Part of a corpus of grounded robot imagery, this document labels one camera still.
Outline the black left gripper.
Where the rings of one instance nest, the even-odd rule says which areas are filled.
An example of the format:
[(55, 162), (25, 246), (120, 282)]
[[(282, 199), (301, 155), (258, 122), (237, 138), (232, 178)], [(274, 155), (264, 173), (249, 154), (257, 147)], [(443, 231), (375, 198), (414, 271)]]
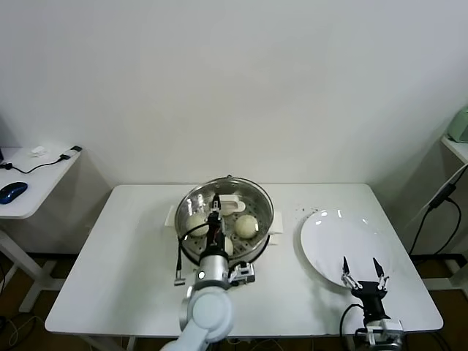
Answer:
[(221, 215), (222, 204), (219, 194), (215, 194), (211, 202), (211, 214), (208, 216), (208, 232), (206, 234), (205, 250), (203, 257), (218, 255), (226, 257), (225, 235)]

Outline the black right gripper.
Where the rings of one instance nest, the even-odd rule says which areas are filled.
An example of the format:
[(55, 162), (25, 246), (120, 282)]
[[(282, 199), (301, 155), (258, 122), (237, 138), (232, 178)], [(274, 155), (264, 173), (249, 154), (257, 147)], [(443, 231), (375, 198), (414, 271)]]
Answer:
[(377, 274), (378, 282), (356, 281), (350, 274), (350, 268), (347, 258), (343, 256), (343, 266), (341, 280), (344, 285), (351, 289), (354, 297), (360, 299), (363, 303), (364, 322), (374, 322), (383, 319), (389, 319), (385, 313), (382, 299), (386, 296), (386, 284), (389, 276), (385, 275), (383, 267), (377, 259), (373, 258), (374, 268)]

